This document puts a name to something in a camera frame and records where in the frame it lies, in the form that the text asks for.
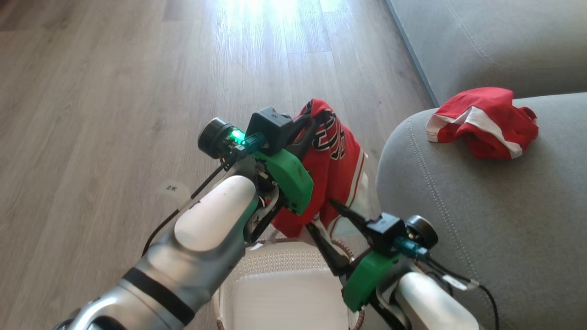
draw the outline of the green led light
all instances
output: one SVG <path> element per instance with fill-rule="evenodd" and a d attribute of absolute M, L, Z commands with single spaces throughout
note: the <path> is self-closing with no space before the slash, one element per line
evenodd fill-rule
<path fill-rule="evenodd" d="M 230 136 L 238 143 L 242 144 L 245 140 L 245 133 L 243 133 L 240 129 L 235 129 L 230 133 Z"/>

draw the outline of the connector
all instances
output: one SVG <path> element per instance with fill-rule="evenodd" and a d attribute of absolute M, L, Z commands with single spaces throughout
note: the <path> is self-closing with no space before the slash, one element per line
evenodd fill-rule
<path fill-rule="evenodd" d="M 425 261 L 428 259 L 428 249 L 421 247 L 420 244 L 408 238 L 397 237 L 396 240 L 393 241 L 393 246 L 408 258 L 419 261 Z"/>

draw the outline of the sofa seam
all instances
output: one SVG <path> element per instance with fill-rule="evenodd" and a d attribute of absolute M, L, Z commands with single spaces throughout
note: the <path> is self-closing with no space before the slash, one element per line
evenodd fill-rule
<path fill-rule="evenodd" d="M 451 14 L 453 14 L 453 16 L 458 21 L 459 27 L 463 30 L 465 37 L 469 40 L 469 43 L 471 44 L 471 46 L 473 46 L 473 49 L 475 49 L 475 51 L 479 54 L 479 56 L 481 56 L 481 58 L 483 58 L 483 60 L 485 62 L 487 62 L 487 64 L 489 64 L 489 65 L 493 64 L 493 65 L 498 66 L 500 68 L 514 69 L 514 70 L 563 69 L 563 68 L 577 68 L 577 67 L 587 66 L 587 65 L 574 65 L 574 66 L 565 65 L 565 66 L 536 66 L 536 67 L 533 66 L 533 67 L 529 67 L 529 68 L 521 68 L 518 66 L 507 66 L 507 65 L 497 63 L 495 60 L 491 59 L 487 54 L 485 54 L 485 52 L 483 51 L 483 48 L 481 48 L 481 46 L 477 43 L 475 38 L 473 38 L 473 34 L 471 33 L 471 31 L 469 31 L 469 29 L 467 28 L 465 23 L 461 20 L 461 18 L 457 14 L 457 12 L 454 10 L 453 4 L 450 2 L 450 0 L 443 0 L 443 1 L 446 4 L 448 10 L 451 12 Z"/>
<path fill-rule="evenodd" d="M 407 123 L 406 133 L 407 133 L 407 137 L 410 142 L 410 145 L 412 147 L 412 151 L 414 152 L 414 155 L 418 159 L 418 164 L 420 165 L 420 170 L 422 171 L 422 174 L 424 175 L 424 179 L 426 180 L 426 184 L 428 185 L 428 188 L 430 189 L 430 192 L 432 193 L 432 197 L 434 198 L 434 202 L 436 203 L 436 206 L 438 207 L 438 210 L 440 211 L 440 214 L 443 218 L 444 223 L 446 223 L 448 226 L 448 231 L 453 239 L 453 243 L 457 246 L 460 260 L 465 264 L 465 266 L 467 268 L 469 268 L 469 271 L 473 272 L 474 279 L 482 282 L 481 278 L 477 274 L 477 271 L 475 270 L 475 267 L 473 266 L 473 263 L 471 262 L 471 259 L 468 256 L 467 250 L 465 249 L 465 246 L 464 246 L 461 238 L 458 236 L 457 229 L 454 226 L 454 223 L 453 223 L 452 219 L 450 218 L 450 215 L 448 214 L 446 206 L 444 205 L 444 202 L 442 201 L 442 198 L 440 197 L 440 193 L 438 192 L 438 188 L 434 184 L 434 180 L 432 179 L 432 175 L 430 174 L 430 171 L 428 170 L 428 167 L 426 166 L 426 161 L 424 160 L 424 156 L 422 155 L 422 152 L 420 150 L 420 146 L 418 146 L 418 142 L 416 142 L 416 139 L 414 136 L 413 119 L 412 118 L 410 118 Z M 482 295 L 481 292 L 477 292 L 477 296 L 481 297 L 481 300 L 483 301 L 485 308 L 491 314 L 492 308 L 489 305 L 488 298 L 485 297 L 485 295 Z"/>

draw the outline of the red garment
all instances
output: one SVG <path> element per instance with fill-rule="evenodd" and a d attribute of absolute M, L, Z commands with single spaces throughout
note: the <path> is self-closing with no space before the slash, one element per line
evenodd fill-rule
<path fill-rule="evenodd" d="M 300 115 L 307 112 L 311 112 L 311 117 L 325 112 L 327 119 L 318 128 L 312 147 L 302 162 L 314 181 L 310 205 L 302 215 L 282 209 L 273 220 L 275 228 L 288 237 L 297 237 L 301 229 L 315 219 L 320 219 L 328 228 L 338 216 L 329 200 L 352 205 L 365 162 L 361 146 L 350 130 L 340 123 L 328 103 L 312 99 Z"/>
<path fill-rule="evenodd" d="M 454 142 L 465 137 L 476 157 L 513 159 L 538 137 L 538 119 L 527 107 L 512 105 L 511 90 L 483 87 L 446 101 L 426 124 L 431 142 Z"/>

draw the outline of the black band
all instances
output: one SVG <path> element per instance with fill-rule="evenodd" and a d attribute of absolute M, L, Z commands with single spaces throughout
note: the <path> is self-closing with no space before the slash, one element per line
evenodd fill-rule
<path fill-rule="evenodd" d="M 195 312 L 179 299 L 175 293 L 137 268 L 131 268 L 123 278 L 159 302 L 161 306 L 165 307 L 169 313 L 173 314 L 185 326 L 194 319 Z"/>

